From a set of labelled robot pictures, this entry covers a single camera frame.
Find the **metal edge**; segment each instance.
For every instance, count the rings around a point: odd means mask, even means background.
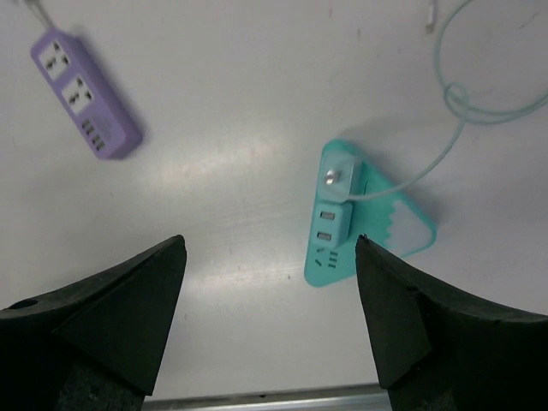
[[[391,411],[378,385],[145,402],[143,411]]]

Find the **power cord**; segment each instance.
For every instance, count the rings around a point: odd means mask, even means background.
[[[34,17],[36,17],[36,20],[38,20],[46,30],[55,26],[53,20],[50,18],[50,15],[48,15],[45,11],[44,6],[42,6],[40,0],[21,0],[21,2],[28,7],[31,13],[33,13]]]
[[[462,130],[464,129],[464,126],[466,124],[470,123],[491,125],[502,124],[504,122],[512,122],[520,117],[527,116],[548,104],[547,92],[542,97],[533,101],[531,104],[525,105],[515,110],[488,109],[480,107],[478,105],[470,104],[470,94],[468,93],[467,88],[462,83],[448,82],[445,79],[444,72],[442,71],[441,67],[441,46],[442,41],[444,40],[445,31],[447,30],[447,27],[453,21],[453,19],[455,19],[455,17],[472,1],[473,0],[466,0],[464,3],[458,6],[449,15],[449,17],[447,17],[442,26],[439,28],[438,36],[436,37],[436,43],[434,46],[434,68],[436,69],[438,83],[444,89],[445,105],[459,119],[459,123],[456,126],[455,133],[453,134],[453,137],[451,138],[447,146],[439,154],[439,156],[419,174],[389,190],[365,195],[346,195],[337,193],[336,190],[334,190],[332,187],[329,187],[329,189],[333,190],[335,194],[339,194],[341,195],[341,197],[346,198],[346,200],[350,201],[368,201],[376,199],[378,197],[384,197],[385,195],[396,193],[405,188],[409,188],[418,181],[420,181],[422,178],[424,178],[428,173],[434,170],[436,166],[438,166],[438,164],[442,162],[445,156],[447,156],[447,154],[451,151],[458,138],[461,136]]]

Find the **light blue cable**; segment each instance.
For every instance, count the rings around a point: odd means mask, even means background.
[[[453,19],[473,0],[466,0],[460,6],[458,6],[444,21],[442,26],[439,28],[438,36],[436,37],[436,44],[434,46],[434,68],[436,69],[436,76],[438,77],[438,82],[440,86],[444,89],[444,102],[447,108],[460,120],[459,124],[456,127],[455,133],[451,138],[448,145],[444,150],[439,154],[439,156],[428,165],[424,170],[422,170],[415,177],[409,179],[402,184],[399,184],[391,189],[381,191],[378,193],[365,194],[365,195],[342,195],[343,198],[346,198],[350,201],[368,201],[373,200],[378,197],[384,197],[385,195],[393,194],[405,188],[413,186],[416,182],[425,177],[428,173],[436,168],[438,164],[447,156],[451,151],[456,141],[462,134],[462,130],[467,123],[470,124],[480,124],[480,125],[491,125],[491,124],[502,124],[504,122],[512,122],[520,117],[527,116],[539,108],[548,104],[548,92],[545,93],[542,97],[535,100],[531,104],[528,104],[524,107],[521,107],[516,110],[491,110],[477,105],[470,104],[470,94],[468,93],[466,87],[462,83],[451,82],[449,83],[442,71],[441,65],[441,47],[442,41],[444,39],[445,31]]]

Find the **white surface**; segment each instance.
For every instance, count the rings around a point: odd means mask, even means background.
[[[395,255],[408,255],[420,246],[432,244],[432,228],[425,224],[407,204],[398,200],[393,203],[394,212],[390,215],[392,225],[388,228],[390,237],[386,247]]]
[[[100,162],[33,66],[40,25],[0,2],[0,303],[182,233],[188,267],[157,398],[376,380],[355,279],[302,276],[321,146],[344,130],[402,179],[456,125],[434,80],[423,0],[45,0],[82,32],[146,125]],[[443,18],[457,1],[440,2]],[[544,0],[474,3],[445,66],[514,107],[548,85]],[[548,314],[548,109],[467,127],[414,194],[438,221],[410,261]]]

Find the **power strip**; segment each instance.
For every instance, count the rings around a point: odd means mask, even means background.
[[[357,146],[344,140],[324,146],[305,260],[309,284],[324,287],[354,276],[356,241],[363,234],[403,257],[433,244],[436,226],[404,192],[346,200],[394,186]]]
[[[51,28],[31,56],[97,158],[123,158],[142,133],[82,42]]]

